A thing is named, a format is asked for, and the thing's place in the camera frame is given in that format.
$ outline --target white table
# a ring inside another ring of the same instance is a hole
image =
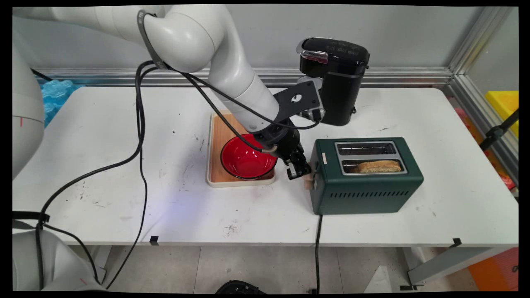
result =
[[[208,104],[193,88],[145,87],[142,95],[149,195],[138,244],[149,245],[151,236],[158,236],[160,245],[314,244],[318,217],[302,179],[288,180],[286,167],[278,162],[271,185],[209,187]],[[13,210],[39,211],[67,181],[132,154],[138,142],[134,104],[131,87],[75,91],[13,181]],[[487,248],[465,261],[518,246],[518,204],[439,90],[361,89],[356,107],[346,126],[301,130],[306,157],[317,138],[401,136],[425,180],[397,213],[324,216],[321,245],[449,247],[460,238],[459,250],[447,252]],[[300,126],[311,123],[296,116],[292,120]],[[143,198],[136,158],[70,187],[47,213],[51,225],[76,234],[85,244],[128,245],[139,228]],[[429,262],[422,268],[431,274],[433,266],[425,266]]]

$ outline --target black mounting plate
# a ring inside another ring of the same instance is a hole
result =
[[[274,94],[280,105],[278,115],[274,121],[280,122],[302,111],[315,109],[320,106],[319,92],[312,81],[291,86]]]

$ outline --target bread slice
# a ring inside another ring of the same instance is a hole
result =
[[[357,166],[359,173],[381,173],[381,172],[400,172],[399,162],[393,160],[378,160],[372,162],[359,163]]]

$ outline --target bowl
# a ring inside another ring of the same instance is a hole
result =
[[[241,135],[250,144],[263,148],[252,134]],[[233,137],[221,149],[221,165],[230,175],[243,179],[255,180],[268,174],[278,162],[278,158],[257,152],[238,137]]]

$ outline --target toaster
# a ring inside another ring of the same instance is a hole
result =
[[[364,162],[392,160],[399,172],[359,172]],[[317,139],[311,154],[315,214],[397,212],[423,182],[402,137]]]

